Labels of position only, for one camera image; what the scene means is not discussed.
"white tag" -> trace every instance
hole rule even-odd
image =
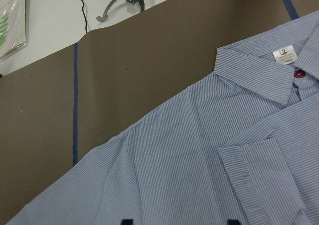
[[[279,49],[278,51],[273,52],[273,55],[275,57],[276,62],[287,65],[293,62],[296,62],[298,59],[298,56],[294,50],[294,47],[292,45],[288,47],[284,47],[282,49]]]

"button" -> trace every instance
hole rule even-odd
[[[296,78],[302,78],[306,75],[306,73],[303,70],[297,70],[295,71],[295,77]]]

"blue tape strip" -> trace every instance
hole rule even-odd
[[[289,13],[291,20],[299,18],[298,13],[297,13],[293,3],[291,2],[291,0],[282,0],[282,1],[284,2],[284,5]]]
[[[73,166],[78,162],[78,43],[74,44]]]

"plastic bag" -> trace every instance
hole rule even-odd
[[[0,7],[0,61],[25,46],[25,0],[11,0]]]

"black cable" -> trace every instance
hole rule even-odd
[[[82,1],[82,12],[83,12],[83,16],[84,16],[84,19],[85,19],[85,33],[88,32],[88,20],[86,19],[86,16],[85,16],[85,13],[84,13],[84,1]]]

